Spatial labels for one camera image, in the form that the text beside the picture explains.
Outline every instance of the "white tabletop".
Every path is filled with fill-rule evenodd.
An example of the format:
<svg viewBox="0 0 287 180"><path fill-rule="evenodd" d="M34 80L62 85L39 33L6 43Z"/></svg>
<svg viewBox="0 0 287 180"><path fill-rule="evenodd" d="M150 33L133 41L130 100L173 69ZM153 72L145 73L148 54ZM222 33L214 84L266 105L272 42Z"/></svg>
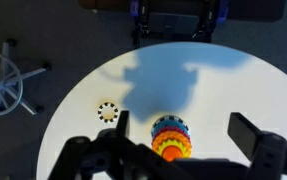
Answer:
<svg viewBox="0 0 287 180"><path fill-rule="evenodd" d="M94 140L100 130L116 126L99 120L98 107L104 102L130 110L130 139L149 147L156 119L169 114L180 117L190 128L195 158L249 164L227 135L231 112L241 112L259 128L287 138L286 74L227 47L161 44L116 57L74 87L47 127L37 179L47 179L70 137Z"/></svg>

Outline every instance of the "gray carpet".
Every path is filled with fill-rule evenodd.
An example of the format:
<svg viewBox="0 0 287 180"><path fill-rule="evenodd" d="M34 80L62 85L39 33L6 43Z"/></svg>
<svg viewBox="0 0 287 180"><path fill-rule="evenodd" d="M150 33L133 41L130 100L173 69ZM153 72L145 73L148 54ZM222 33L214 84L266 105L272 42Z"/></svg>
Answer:
<svg viewBox="0 0 287 180"><path fill-rule="evenodd" d="M132 19L126 13L93 14L77 1L0 0L0 51L8 37L18 40L22 72L51 62L53 71L25 82L24 97L42 105L31 116L22 107L0 117L0 179L30 179L36 174L38 148L51 116L65 95L96 67L132 49ZM158 41L144 40L144 46ZM227 21L213 43L236 48L287 74L287 5L276 23Z"/></svg>

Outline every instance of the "yellow ring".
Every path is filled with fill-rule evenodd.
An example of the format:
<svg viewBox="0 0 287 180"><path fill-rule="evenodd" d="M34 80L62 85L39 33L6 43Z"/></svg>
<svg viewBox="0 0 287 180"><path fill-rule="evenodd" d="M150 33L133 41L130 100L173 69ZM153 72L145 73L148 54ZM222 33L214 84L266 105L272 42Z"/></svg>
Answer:
<svg viewBox="0 0 287 180"><path fill-rule="evenodd" d="M164 149L167 148L168 146L175 146L175 147L179 148L183 154L183 157L185 157L185 158L188 158L191 156L191 149L186 148L181 142L179 142L177 140L171 140L171 139L164 141L159 146L156 153L159 154L160 156L162 156Z"/></svg>
<svg viewBox="0 0 287 180"><path fill-rule="evenodd" d="M152 149L156 151L163 141L173 139L181 142L186 148L191 149L191 143L188 138L177 131L165 131L159 134L152 143Z"/></svg>

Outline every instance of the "blue ring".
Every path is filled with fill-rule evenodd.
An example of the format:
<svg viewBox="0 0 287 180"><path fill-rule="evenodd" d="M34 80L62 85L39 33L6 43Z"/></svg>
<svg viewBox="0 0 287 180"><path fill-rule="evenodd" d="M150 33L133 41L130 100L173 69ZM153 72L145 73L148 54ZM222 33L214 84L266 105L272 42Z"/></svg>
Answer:
<svg viewBox="0 0 287 180"><path fill-rule="evenodd" d="M169 119L165 119L164 121L158 123L155 128L152 130L152 137L154 137L154 135L159 131L161 130L162 128L164 127L178 127L180 128L181 130L183 130L188 136L190 136L190 133L189 131L186 129L186 127L178 122L178 121L175 121L175 120L169 120Z"/></svg>

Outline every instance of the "chair caster wheel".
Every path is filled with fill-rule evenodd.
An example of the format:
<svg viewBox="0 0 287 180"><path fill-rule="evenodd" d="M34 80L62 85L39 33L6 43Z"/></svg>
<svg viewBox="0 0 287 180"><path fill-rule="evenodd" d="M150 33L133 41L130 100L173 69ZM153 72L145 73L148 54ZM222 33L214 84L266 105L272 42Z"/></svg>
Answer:
<svg viewBox="0 0 287 180"><path fill-rule="evenodd" d="M43 68L46 69L46 71L52 71L52 65L50 63L43 64Z"/></svg>
<svg viewBox="0 0 287 180"><path fill-rule="evenodd" d="M7 39L6 42L9 44L9 46L15 47L17 44L17 41L15 39Z"/></svg>
<svg viewBox="0 0 287 180"><path fill-rule="evenodd" d="M36 106L35 111L37 114L41 114L44 111L44 108L42 106Z"/></svg>

